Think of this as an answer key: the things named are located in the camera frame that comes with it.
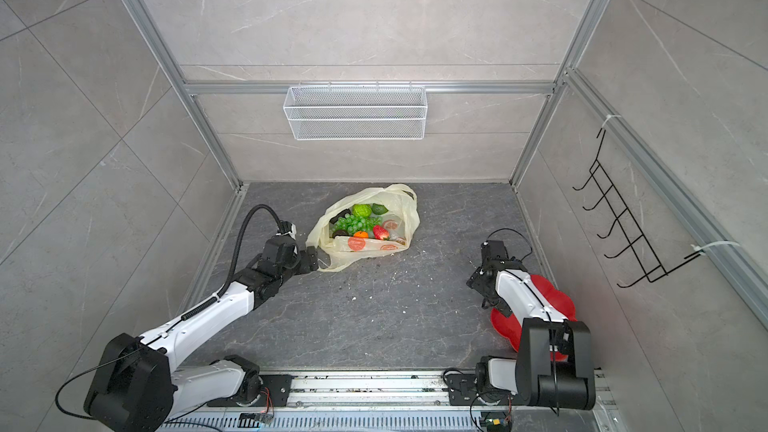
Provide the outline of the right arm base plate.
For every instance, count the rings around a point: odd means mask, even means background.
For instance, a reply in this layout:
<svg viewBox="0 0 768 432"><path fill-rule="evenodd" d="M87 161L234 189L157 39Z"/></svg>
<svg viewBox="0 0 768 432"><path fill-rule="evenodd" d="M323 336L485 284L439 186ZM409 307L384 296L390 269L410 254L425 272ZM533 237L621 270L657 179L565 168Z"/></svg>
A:
<svg viewBox="0 0 768 432"><path fill-rule="evenodd" d="M489 382L478 379L474 372L449 368L441 373L441 380L451 406L524 404L516 392L494 387Z"/></svg>

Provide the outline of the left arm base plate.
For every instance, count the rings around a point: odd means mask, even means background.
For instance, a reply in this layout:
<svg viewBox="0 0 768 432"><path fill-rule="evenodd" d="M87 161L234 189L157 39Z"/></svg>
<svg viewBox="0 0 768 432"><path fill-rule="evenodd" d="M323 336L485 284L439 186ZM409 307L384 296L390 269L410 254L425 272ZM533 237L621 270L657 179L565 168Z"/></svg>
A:
<svg viewBox="0 0 768 432"><path fill-rule="evenodd" d="M285 407L293 376L288 374L260 375L246 379L246 384L231 397L218 398L206 403L208 407Z"/></svg>

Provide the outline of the red fake strawberry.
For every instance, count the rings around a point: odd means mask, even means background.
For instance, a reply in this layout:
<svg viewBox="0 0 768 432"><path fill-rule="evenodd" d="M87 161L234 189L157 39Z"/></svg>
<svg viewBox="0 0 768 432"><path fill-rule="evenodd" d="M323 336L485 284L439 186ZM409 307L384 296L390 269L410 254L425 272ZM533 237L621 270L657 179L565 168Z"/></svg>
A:
<svg viewBox="0 0 768 432"><path fill-rule="evenodd" d="M373 227L373 236L376 240L381 241L387 241L390 239L389 231L381 225L375 225Z"/></svg>

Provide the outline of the cream plastic bag fruit print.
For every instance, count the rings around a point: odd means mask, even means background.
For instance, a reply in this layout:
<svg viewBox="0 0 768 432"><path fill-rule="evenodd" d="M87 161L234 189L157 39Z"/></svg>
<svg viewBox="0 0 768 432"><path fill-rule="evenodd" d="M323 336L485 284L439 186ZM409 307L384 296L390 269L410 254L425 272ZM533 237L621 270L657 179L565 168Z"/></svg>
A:
<svg viewBox="0 0 768 432"><path fill-rule="evenodd" d="M373 203L382 204L389 209L385 215L373 214L382 218L381 226L389 231L389 240L381 241L374 237L331 236L329 221L337 213L347 208L351 210L354 204L372 205ZM328 256L328 261L321 267L324 272L339 272L362 259L384 257L405 251L411 245L415 231L420 225L417 205L417 195L407 185L393 184L388 187L366 188L337 201L326 209L309 233L306 245L314 246Z"/></svg>

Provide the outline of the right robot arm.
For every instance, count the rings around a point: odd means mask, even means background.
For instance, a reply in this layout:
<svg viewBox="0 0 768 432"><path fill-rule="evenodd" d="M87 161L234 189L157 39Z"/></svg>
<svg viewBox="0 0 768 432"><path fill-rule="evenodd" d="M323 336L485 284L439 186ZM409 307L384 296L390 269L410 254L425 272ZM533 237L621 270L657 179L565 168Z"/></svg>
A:
<svg viewBox="0 0 768 432"><path fill-rule="evenodd" d="M467 281L481 307L505 322L514 359L484 357L476 365L476 390L483 400L514 405L590 410L597 394L591 332L556 308L564 295L546 279L531 275L508 255L505 244L486 240L481 264Z"/></svg>

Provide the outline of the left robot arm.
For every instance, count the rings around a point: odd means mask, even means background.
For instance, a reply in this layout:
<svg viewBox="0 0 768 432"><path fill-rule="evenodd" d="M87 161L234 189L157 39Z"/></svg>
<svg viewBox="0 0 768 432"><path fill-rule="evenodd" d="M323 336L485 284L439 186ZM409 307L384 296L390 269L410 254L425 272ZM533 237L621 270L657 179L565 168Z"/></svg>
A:
<svg viewBox="0 0 768 432"><path fill-rule="evenodd" d="M225 292L137 337L113 338L84 399L84 412L113 431L155 431L211 401L258 401L259 368L243 357L228 355L192 368L182 364L222 329L274 297L288 279L317 268L315 247L300 250L292 235L273 236L234 274Z"/></svg>

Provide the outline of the red flower-shaped plastic plate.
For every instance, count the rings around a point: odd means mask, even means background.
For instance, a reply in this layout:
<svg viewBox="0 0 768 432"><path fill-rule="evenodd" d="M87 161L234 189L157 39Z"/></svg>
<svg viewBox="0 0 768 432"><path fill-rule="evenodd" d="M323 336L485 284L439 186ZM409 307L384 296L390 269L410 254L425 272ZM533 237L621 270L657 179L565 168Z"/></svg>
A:
<svg viewBox="0 0 768 432"><path fill-rule="evenodd" d="M500 301L491 312L491 324L515 352L520 347L525 319L555 323L576 319L571 298L543 276L520 270L502 271L497 274L495 292Z"/></svg>

